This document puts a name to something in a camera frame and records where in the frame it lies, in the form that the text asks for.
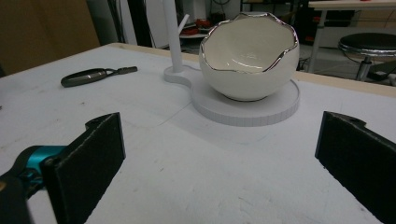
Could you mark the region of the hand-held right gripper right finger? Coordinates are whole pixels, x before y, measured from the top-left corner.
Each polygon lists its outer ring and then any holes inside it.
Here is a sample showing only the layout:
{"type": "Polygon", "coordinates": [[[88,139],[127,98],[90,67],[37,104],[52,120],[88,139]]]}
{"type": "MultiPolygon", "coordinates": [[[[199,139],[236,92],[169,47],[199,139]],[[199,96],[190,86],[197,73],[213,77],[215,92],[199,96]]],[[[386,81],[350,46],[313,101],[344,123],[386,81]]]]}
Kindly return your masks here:
{"type": "Polygon", "coordinates": [[[366,123],[323,113],[315,157],[384,224],[396,224],[396,143],[366,123]]]}

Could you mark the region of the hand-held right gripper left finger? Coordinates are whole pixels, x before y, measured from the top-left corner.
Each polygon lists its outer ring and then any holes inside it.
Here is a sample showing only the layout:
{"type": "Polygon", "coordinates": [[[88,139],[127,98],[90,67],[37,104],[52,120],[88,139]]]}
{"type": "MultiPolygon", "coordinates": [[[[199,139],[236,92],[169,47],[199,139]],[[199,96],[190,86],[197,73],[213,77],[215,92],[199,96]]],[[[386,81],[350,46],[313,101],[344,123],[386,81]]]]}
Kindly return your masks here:
{"type": "Polygon", "coordinates": [[[84,224],[125,159],[119,113],[92,119],[59,154],[41,162],[58,224],[84,224]]]}

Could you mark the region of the dark grey handheld tool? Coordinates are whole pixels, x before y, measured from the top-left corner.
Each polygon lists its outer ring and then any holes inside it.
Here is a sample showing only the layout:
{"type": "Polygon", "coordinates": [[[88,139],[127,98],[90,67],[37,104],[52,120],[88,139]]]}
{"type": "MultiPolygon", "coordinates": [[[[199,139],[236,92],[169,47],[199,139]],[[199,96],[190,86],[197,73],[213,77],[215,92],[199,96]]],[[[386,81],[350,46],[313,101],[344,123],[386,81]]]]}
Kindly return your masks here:
{"type": "Polygon", "coordinates": [[[119,69],[93,68],[63,77],[61,79],[61,85],[64,88],[76,87],[80,85],[93,83],[105,79],[107,77],[112,77],[116,75],[125,75],[136,71],[137,71],[136,66],[122,67],[119,69]]]}

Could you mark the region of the white eggshell-shaped bowl silver rim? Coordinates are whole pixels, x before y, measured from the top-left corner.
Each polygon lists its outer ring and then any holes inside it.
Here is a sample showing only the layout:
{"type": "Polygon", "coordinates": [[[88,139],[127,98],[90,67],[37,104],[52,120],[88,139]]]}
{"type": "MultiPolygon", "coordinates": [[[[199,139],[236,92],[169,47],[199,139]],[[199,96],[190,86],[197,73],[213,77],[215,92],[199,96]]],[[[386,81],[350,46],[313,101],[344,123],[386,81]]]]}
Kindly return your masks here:
{"type": "Polygon", "coordinates": [[[241,13],[210,30],[199,50],[206,82],[238,101],[265,98],[290,80],[300,48],[292,26],[271,13],[241,13]]]}

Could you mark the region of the black round stool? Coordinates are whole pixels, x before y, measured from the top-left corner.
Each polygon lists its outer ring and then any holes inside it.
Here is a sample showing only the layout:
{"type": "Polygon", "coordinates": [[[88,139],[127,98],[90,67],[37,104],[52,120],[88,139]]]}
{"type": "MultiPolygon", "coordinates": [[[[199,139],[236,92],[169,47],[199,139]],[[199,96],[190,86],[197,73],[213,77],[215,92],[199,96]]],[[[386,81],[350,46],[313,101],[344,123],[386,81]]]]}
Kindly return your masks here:
{"type": "Polygon", "coordinates": [[[381,33],[347,35],[339,40],[338,48],[344,53],[359,54],[364,57],[355,77],[358,81],[364,81],[369,73],[373,57],[396,56],[396,35],[381,33]]]}

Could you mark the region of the white stand with round base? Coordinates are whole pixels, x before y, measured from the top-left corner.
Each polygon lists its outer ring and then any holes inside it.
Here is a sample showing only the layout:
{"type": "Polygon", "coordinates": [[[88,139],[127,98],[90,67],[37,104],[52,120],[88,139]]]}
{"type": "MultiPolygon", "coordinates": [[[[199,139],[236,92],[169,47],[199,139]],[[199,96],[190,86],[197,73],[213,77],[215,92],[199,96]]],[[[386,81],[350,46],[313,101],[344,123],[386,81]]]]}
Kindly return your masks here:
{"type": "Polygon", "coordinates": [[[279,123],[298,109],[300,90],[291,80],[275,93],[256,101],[238,101],[214,90],[205,80],[200,63],[185,65],[181,58],[174,0],[163,0],[172,65],[164,70],[164,80],[187,86],[191,102],[204,117],[237,127],[260,127],[279,123]]]}

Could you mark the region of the brown wooden board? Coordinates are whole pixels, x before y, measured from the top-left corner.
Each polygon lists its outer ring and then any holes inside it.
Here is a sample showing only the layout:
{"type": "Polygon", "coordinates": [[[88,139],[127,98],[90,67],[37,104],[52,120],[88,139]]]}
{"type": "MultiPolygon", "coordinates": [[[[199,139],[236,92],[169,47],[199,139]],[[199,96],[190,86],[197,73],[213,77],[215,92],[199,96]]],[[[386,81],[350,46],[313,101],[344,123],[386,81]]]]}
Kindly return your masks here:
{"type": "Polygon", "coordinates": [[[99,46],[86,0],[0,0],[0,69],[7,75],[99,46]]]}

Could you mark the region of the light wooden table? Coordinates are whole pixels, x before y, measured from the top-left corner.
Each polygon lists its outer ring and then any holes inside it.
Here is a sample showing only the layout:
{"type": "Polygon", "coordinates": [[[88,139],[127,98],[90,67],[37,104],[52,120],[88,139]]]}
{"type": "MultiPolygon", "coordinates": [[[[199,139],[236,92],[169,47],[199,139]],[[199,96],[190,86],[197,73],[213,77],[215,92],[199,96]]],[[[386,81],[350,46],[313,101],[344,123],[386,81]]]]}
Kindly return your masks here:
{"type": "Polygon", "coordinates": [[[309,1],[308,6],[320,11],[321,16],[316,30],[316,36],[311,52],[308,73],[313,73],[318,55],[319,43],[324,32],[327,13],[333,10],[380,10],[396,9],[396,0],[325,0],[309,1]]]}

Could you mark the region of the red objects on shelf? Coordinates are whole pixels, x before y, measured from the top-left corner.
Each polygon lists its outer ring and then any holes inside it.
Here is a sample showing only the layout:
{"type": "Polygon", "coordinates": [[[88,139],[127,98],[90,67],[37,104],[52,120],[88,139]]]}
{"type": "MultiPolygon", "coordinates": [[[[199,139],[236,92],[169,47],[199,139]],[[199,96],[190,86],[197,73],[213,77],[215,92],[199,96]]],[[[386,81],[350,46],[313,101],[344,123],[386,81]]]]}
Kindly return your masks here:
{"type": "Polygon", "coordinates": [[[181,30],[181,35],[207,34],[212,27],[212,22],[204,19],[197,19],[193,23],[188,23],[181,30]]]}

